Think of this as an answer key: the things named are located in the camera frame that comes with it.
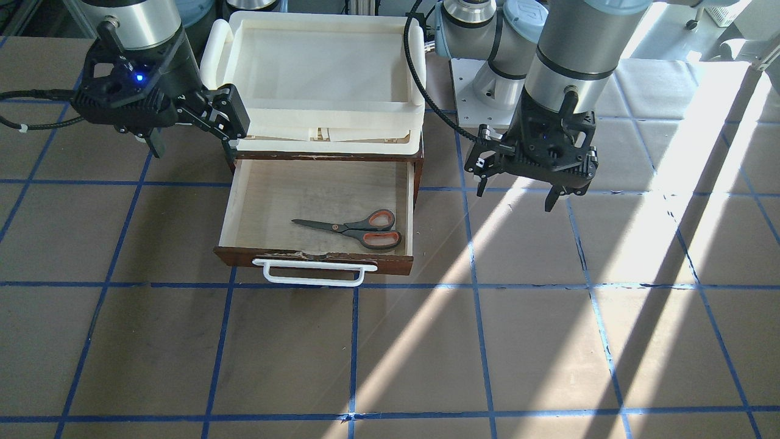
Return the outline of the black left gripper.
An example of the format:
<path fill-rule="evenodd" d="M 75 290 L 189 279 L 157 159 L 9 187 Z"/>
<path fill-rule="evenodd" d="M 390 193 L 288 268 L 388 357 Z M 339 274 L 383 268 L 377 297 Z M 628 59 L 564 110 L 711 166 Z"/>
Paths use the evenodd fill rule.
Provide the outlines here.
<path fill-rule="evenodd" d="M 464 161 L 465 172 L 473 173 L 477 183 L 476 196 L 482 197 L 489 178 L 499 173 L 551 184 L 544 200 L 546 212 L 563 195 L 585 195 L 598 167 L 591 144 L 596 122 L 593 111 L 561 118 L 533 109 L 502 135 L 490 125 L 480 125 Z"/>

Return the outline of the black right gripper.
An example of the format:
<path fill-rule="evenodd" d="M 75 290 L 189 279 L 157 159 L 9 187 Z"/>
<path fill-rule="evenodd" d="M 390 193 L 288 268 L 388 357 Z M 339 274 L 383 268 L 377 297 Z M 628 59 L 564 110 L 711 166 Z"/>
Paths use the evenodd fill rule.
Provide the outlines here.
<path fill-rule="evenodd" d="M 152 48 L 131 49 L 116 30 L 101 30 L 87 51 L 83 78 L 71 105 L 86 121 L 122 127 L 145 137 L 153 158 L 165 153 L 159 129 L 192 123 L 222 140 L 236 172 L 238 139 L 250 117 L 233 84 L 206 86 L 186 33 L 178 30 Z"/>

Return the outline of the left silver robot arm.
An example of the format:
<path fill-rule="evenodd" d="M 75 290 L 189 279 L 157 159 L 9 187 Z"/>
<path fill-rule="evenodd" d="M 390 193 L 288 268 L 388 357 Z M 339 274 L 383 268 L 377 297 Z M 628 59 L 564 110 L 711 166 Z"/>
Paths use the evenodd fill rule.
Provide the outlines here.
<path fill-rule="evenodd" d="M 439 55 L 484 62 L 474 90 L 512 110 L 497 137 L 479 126 L 465 172 L 482 196 L 509 173 L 551 184 L 544 208 L 584 195 L 595 178 L 594 108 L 649 1 L 442 1 L 435 8 Z"/>

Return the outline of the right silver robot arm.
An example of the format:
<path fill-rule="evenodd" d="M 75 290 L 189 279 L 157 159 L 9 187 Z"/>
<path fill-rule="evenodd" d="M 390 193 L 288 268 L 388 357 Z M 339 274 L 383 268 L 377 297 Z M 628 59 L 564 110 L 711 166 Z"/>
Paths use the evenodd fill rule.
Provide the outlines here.
<path fill-rule="evenodd" d="M 86 121 L 145 142 L 156 158 L 159 130 L 189 123 L 220 139 L 231 170 L 250 117 L 234 84 L 205 84 L 173 1 L 84 1 L 97 39 L 71 105 Z"/>

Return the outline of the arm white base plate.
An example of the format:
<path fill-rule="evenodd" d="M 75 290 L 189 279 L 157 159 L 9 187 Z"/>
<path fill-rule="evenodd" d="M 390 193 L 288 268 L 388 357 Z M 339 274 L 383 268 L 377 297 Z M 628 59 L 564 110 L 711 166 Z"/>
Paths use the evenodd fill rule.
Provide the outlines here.
<path fill-rule="evenodd" d="M 458 124 L 465 128 L 482 124 L 509 128 L 524 78 L 502 77 L 481 59 L 451 59 L 450 66 Z"/>

